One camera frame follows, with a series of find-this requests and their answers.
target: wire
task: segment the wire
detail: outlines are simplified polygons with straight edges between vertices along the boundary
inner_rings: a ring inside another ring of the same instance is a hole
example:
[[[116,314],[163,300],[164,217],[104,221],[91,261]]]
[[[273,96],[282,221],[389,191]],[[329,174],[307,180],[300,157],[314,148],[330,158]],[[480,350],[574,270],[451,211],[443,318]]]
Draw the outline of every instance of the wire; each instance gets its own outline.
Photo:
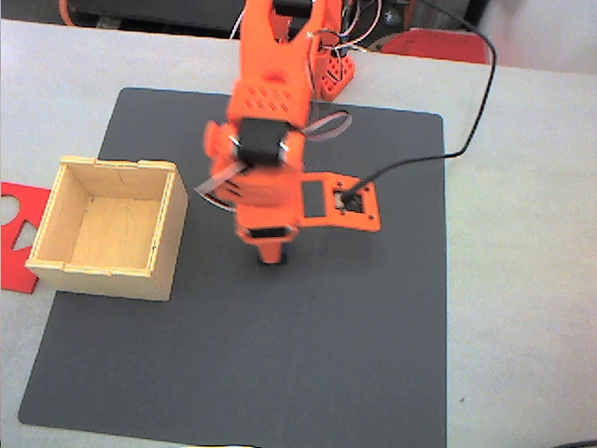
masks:
[[[229,39],[233,39],[234,35],[236,35],[236,32],[239,29],[239,26],[241,26],[241,22],[243,21],[243,17],[244,17],[244,8],[241,11],[241,13],[239,14],[239,17],[236,19],[236,22],[234,22],[234,26],[232,27],[232,31],[230,32]]]
[[[71,19],[71,14],[68,10],[68,0],[58,0],[58,11],[60,12],[60,17],[62,17],[64,23],[68,26],[76,26],[73,19]]]
[[[220,185],[224,184],[225,182],[229,181],[234,176],[236,176],[244,168],[246,168],[246,165],[244,163],[236,161],[233,164],[229,165],[227,168],[224,168],[216,175],[211,176],[205,182],[199,184],[197,187],[194,188],[194,190],[197,191],[199,195],[211,205],[215,205],[217,208],[221,208],[222,210],[226,210],[227,212],[234,212],[236,211],[234,207],[224,203],[223,201],[220,201],[215,196],[212,196],[211,193]]]
[[[348,37],[350,35],[350,33],[353,31],[353,29],[356,26],[356,23],[358,22],[358,18],[361,15],[361,6],[360,6],[360,0],[355,0],[356,1],[356,11],[354,12],[354,19],[351,22],[351,24],[348,26],[348,28],[346,28],[346,30],[342,31],[340,33],[340,35],[342,37]]]
[[[344,118],[344,121],[340,125],[338,125],[338,127],[324,133],[314,133],[318,129],[321,129],[324,126],[326,126],[331,121],[340,118]],[[336,138],[337,136],[339,136],[341,133],[346,131],[352,123],[353,116],[349,114],[346,110],[339,110],[337,112],[329,114],[327,117],[323,117],[322,119],[314,121],[309,126],[303,128],[301,132],[307,137],[307,140],[309,141],[325,142],[330,138]]]
[[[382,16],[382,0],[377,0],[377,11],[375,12],[375,19],[373,19],[373,23],[371,24],[371,26],[369,26],[368,29],[363,34],[361,34],[359,37],[357,37],[356,39],[341,43],[334,48],[335,49],[343,49],[346,47],[351,47],[354,44],[358,44],[361,40],[363,40],[365,37],[367,37],[368,35],[371,34],[373,29],[375,28],[375,25],[377,25],[378,21],[380,21],[381,16]]]
[[[475,131],[477,130],[477,128],[479,126],[479,122],[483,115],[483,111],[485,110],[485,105],[487,104],[487,98],[489,97],[489,92],[490,92],[490,90],[492,88],[492,84],[493,84],[493,76],[495,75],[495,67],[497,65],[497,50],[495,49],[495,46],[493,45],[493,43],[489,39],[489,37],[487,37],[484,33],[482,33],[480,30],[478,30],[475,26],[473,26],[468,21],[465,21],[464,19],[456,17],[455,15],[448,12],[444,8],[438,7],[437,5],[434,5],[433,3],[431,3],[428,0],[420,0],[420,1],[422,3],[425,3],[426,5],[428,5],[429,7],[432,7],[434,9],[438,10],[439,12],[447,15],[451,19],[460,22],[466,29],[468,29],[469,31],[472,31],[473,33],[475,33],[476,35],[481,37],[483,39],[483,41],[485,41],[485,44],[487,44],[487,46],[489,47],[489,49],[492,53],[492,68],[490,70],[489,78],[487,79],[487,85],[485,87],[485,92],[483,93],[483,97],[481,99],[481,103],[479,106],[479,112],[477,113],[477,116],[475,117],[475,121],[473,122],[473,126],[471,127],[468,137],[466,138],[465,143],[463,144],[463,147],[460,150],[453,152],[452,154],[443,154],[441,156],[428,156],[428,157],[417,157],[414,159],[406,159],[403,161],[397,161],[390,165],[384,166],[383,168],[376,171],[372,175],[369,175],[369,176],[365,177],[363,180],[359,181],[351,189],[346,190],[342,194],[342,201],[344,203],[349,203],[353,199],[356,192],[359,191],[361,188],[363,188],[366,184],[368,184],[369,182],[373,182],[375,179],[377,179],[381,175],[384,175],[388,171],[394,170],[395,168],[398,168],[398,167],[404,166],[404,165],[409,165],[411,163],[416,163],[418,161],[438,161],[438,160],[443,160],[443,159],[453,159],[455,157],[463,155],[465,153],[465,151],[468,149],[468,146],[470,145],[470,142],[472,141],[473,136],[475,135]]]
[[[573,441],[563,445],[553,446],[552,448],[589,448],[597,446],[597,439],[593,441]]]
[[[199,195],[211,205],[216,206],[217,208],[221,208],[222,210],[230,213],[236,212],[236,208],[227,205],[226,203],[220,201],[219,199],[215,198],[211,194],[206,193],[199,193]]]

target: black cable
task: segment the black cable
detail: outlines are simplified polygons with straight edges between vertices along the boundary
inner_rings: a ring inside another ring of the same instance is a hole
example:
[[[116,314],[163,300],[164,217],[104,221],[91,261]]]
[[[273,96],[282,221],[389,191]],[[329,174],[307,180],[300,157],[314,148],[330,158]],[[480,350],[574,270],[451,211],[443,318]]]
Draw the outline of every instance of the black cable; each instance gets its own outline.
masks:
[[[553,446],[551,448],[589,448],[597,446],[597,439],[594,441],[573,441],[563,445]]]
[[[485,105],[487,103],[487,98],[489,97],[489,92],[492,88],[493,76],[495,75],[495,66],[497,65],[497,51],[495,49],[495,46],[493,45],[493,43],[489,39],[489,37],[487,37],[484,33],[482,33],[480,30],[478,30],[475,26],[473,26],[468,21],[465,21],[464,19],[454,16],[452,13],[448,12],[444,8],[438,7],[437,5],[434,5],[433,3],[431,3],[428,0],[420,0],[420,1],[422,3],[428,5],[429,7],[432,7],[434,9],[438,10],[439,12],[447,15],[451,19],[460,22],[467,30],[472,31],[473,33],[475,33],[476,35],[481,37],[483,39],[483,41],[485,42],[485,44],[487,44],[487,46],[489,47],[489,49],[492,53],[492,68],[491,68],[491,71],[489,74],[489,78],[487,80],[487,87],[485,88],[485,92],[483,93],[483,98],[482,98],[481,104],[479,106],[479,112],[477,113],[477,117],[475,118],[473,127],[471,128],[470,133],[468,134],[468,137],[466,138],[465,144],[459,151],[453,152],[452,154],[443,154],[441,156],[427,156],[427,157],[417,157],[414,159],[406,159],[403,161],[397,161],[390,165],[384,166],[383,168],[376,171],[372,175],[365,177],[363,180],[361,180],[356,185],[354,185],[354,187],[352,187],[351,189],[348,189],[344,193],[342,193],[341,198],[342,198],[342,202],[344,204],[350,203],[351,200],[354,198],[355,194],[361,188],[363,188],[366,184],[368,184],[369,182],[373,182],[375,179],[377,179],[381,175],[384,175],[388,171],[394,170],[395,168],[398,168],[398,167],[404,166],[404,165],[409,165],[411,163],[416,163],[418,161],[438,161],[438,160],[443,160],[443,159],[453,159],[455,157],[461,156],[462,154],[465,153],[466,149],[470,145],[470,142],[473,139],[473,135],[475,135],[475,131],[477,130],[477,127],[479,126],[481,116],[483,115],[483,111],[484,111]]]

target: orange 3d-printed part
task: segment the orange 3d-printed part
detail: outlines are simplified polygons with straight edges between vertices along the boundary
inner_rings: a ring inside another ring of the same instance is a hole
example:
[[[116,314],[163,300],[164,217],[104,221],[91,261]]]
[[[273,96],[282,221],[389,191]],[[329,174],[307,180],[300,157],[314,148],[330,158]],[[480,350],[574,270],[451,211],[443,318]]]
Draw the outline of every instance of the orange 3d-printed part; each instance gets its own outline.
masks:
[[[333,100],[354,76],[350,56],[342,56],[340,63],[340,54],[332,50],[339,42],[342,2],[312,2],[310,18],[290,40],[293,18],[278,15],[276,1],[247,0],[241,26],[241,75],[229,101],[229,122],[210,121],[204,135],[205,153],[213,161],[212,176],[239,161],[246,164],[213,193],[235,204],[237,234],[257,246],[261,260],[268,264],[283,260],[283,244],[302,227],[380,229],[372,184],[357,192],[358,203],[346,206],[340,195],[359,179],[303,173],[306,136],[301,129],[307,125],[311,100]],[[270,130],[271,145],[270,136],[262,135]],[[321,183],[324,216],[305,217],[303,182]]]

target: open wooden box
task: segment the open wooden box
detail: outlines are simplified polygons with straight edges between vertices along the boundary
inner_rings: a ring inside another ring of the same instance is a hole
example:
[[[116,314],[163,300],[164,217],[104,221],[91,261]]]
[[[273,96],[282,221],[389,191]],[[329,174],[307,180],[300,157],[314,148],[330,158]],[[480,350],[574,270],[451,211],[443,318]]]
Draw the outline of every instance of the open wooden box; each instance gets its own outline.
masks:
[[[174,163],[64,157],[26,266],[60,290],[167,301],[187,204]]]

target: orange bracket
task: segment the orange bracket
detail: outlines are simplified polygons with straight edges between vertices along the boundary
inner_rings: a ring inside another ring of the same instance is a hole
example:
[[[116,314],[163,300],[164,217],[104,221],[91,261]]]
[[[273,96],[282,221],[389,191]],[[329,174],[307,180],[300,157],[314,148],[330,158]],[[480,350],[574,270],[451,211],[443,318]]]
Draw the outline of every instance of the orange bracket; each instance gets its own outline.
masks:
[[[368,184],[357,192],[362,198],[362,212],[345,210],[338,202],[339,194],[350,189],[359,179],[349,175],[335,173],[304,173],[304,182],[321,182],[323,186],[324,210],[323,217],[306,217],[302,212],[301,227],[343,227],[359,231],[379,231],[382,228],[380,207],[377,202],[375,185]]]

